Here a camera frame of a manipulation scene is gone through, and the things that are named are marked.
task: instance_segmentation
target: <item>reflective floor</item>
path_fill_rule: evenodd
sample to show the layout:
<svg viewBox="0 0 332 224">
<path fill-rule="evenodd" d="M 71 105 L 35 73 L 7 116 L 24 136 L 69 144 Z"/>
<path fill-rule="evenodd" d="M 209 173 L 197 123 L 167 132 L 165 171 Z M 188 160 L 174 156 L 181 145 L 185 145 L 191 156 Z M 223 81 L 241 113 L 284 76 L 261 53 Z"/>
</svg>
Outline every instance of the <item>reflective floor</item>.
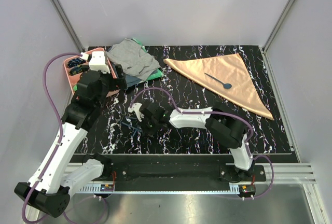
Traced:
<svg viewBox="0 0 332 224">
<path fill-rule="evenodd" d="M 76 194 L 67 209 L 86 197 Z M 107 205 L 108 213 L 100 224 L 314 224 L 300 185 L 274 185 L 263 198 L 245 202 L 216 195 L 115 194 L 107 198 Z M 68 217 L 78 224 L 93 223 L 102 212 L 103 203 L 89 199 L 77 205 Z M 48 217 L 42 223 L 68 222 L 61 216 Z"/>
</svg>

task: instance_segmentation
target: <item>pile of cloth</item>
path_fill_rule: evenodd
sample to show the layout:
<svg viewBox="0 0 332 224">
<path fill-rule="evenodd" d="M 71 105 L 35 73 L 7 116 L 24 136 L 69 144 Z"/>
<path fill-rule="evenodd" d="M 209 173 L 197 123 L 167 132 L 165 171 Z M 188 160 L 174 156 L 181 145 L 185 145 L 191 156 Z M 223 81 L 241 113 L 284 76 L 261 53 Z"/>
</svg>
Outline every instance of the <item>pile of cloth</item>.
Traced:
<svg viewBox="0 0 332 224">
<path fill-rule="evenodd" d="M 128 88 L 162 76 L 159 62 L 136 39 L 125 39 L 107 51 L 112 64 L 120 64 L 126 74 Z"/>
</svg>

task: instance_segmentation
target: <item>pink basket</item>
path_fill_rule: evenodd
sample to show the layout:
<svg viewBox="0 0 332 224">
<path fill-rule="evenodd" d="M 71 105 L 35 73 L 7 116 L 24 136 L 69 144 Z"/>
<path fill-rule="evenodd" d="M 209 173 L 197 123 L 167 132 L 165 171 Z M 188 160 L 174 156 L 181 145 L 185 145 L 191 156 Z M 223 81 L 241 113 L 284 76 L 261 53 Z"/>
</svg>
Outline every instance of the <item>pink basket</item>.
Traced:
<svg viewBox="0 0 332 224">
<path fill-rule="evenodd" d="M 86 54 L 91 54 L 91 53 L 94 52 L 94 51 L 105 51 L 105 50 L 104 50 L 103 48 L 96 48 L 96 49 L 93 49 L 93 50 L 87 51 L 87 52 L 85 52 L 85 53 L 86 53 Z M 77 74 L 77 75 L 70 75 L 70 74 L 69 74 L 69 71 L 72 69 L 72 67 L 71 67 L 71 68 L 68 68 L 68 67 L 67 67 L 67 64 L 68 64 L 68 62 L 69 62 L 71 59 L 73 59 L 73 58 L 77 58 L 77 56 L 76 56 L 76 57 L 70 57 L 70 58 L 66 59 L 66 60 L 63 62 L 63 66 L 64 66 L 64 69 L 65 69 L 66 74 L 67 74 L 67 78 L 68 78 L 69 85 L 70 85 L 70 87 L 71 87 L 72 94 L 74 95 L 73 87 L 77 84 L 77 82 L 78 82 L 78 80 L 79 80 L 79 78 L 80 78 L 80 76 L 81 76 L 82 73 L 79 73 L 79 74 Z M 116 74 L 115 74 L 115 72 L 114 72 L 114 70 L 113 70 L 113 68 L 112 68 L 112 66 L 111 66 L 111 64 L 110 64 L 110 62 L 109 62 L 108 59 L 107 59 L 107 61 L 108 61 L 108 66 L 109 66 L 109 69 L 110 69 L 110 71 L 111 71 L 111 73 L 112 73 L 113 78 L 117 78 L 117 76 L 116 76 Z M 110 97 L 111 95 L 114 95 L 114 94 L 116 94 L 116 93 L 118 93 L 118 92 L 119 92 L 119 90 L 116 90 L 116 91 L 110 91 L 110 92 L 108 93 L 107 97 Z"/>
</svg>

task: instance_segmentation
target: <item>spoon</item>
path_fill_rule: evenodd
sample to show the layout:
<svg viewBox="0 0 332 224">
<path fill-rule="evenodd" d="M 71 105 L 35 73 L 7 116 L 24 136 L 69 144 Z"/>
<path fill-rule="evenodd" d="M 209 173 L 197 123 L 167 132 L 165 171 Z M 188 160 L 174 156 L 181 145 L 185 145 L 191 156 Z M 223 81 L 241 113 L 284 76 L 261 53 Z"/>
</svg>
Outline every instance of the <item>spoon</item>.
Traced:
<svg viewBox="0 0 332 224">
<path fill-rule="evenodd" d="M 211 77 L 212 79 L 215 79 L 216 81 L 218 81 L 219 83 L 223 84 L 225 89 L 230 89 L 232 87 L 232 84 L 230 83 L 223 83 L 222 81 L 218 80 L 217 78 L 214 78 L 212 75 L 209 75 L 207 73 L 205 73 L 207 76 Z"/>
</svg>

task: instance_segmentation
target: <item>dark object in basket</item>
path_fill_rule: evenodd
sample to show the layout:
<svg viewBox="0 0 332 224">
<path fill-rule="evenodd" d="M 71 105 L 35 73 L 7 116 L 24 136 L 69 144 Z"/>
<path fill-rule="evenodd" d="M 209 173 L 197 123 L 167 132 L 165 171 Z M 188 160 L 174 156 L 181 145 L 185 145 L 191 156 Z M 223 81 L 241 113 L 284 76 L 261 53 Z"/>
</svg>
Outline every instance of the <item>dark object in basket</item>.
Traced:
<svg viewBox="0 0 332 224">
<path fill-rule="evenodd" d="M 86 72 L 88 70 L 89 70 L 89 65 L 78 65 L 78 66 L 72 68 L 69 71 L 69 74 L 70 75 L 77 75 L 79 73 Z"/>
<path fill-rule="evenodd" d="M 81 58 L 74 58 L 74 59 L 71 59 L 69 62 L 68 62 L 68 64 L 67 64 L 67 66 L 68 66 L 68 68 L 72 68 L 72 67 L 76 67 L 76 66 L 78 66 L 78 65 L 81 65 L 81 64 L 83 64 L 83 63 L 86 63 L 87 61 L 85 61 L 85 60 L 83 60 L 83 59 L 81 59 Z"/>
</svg>

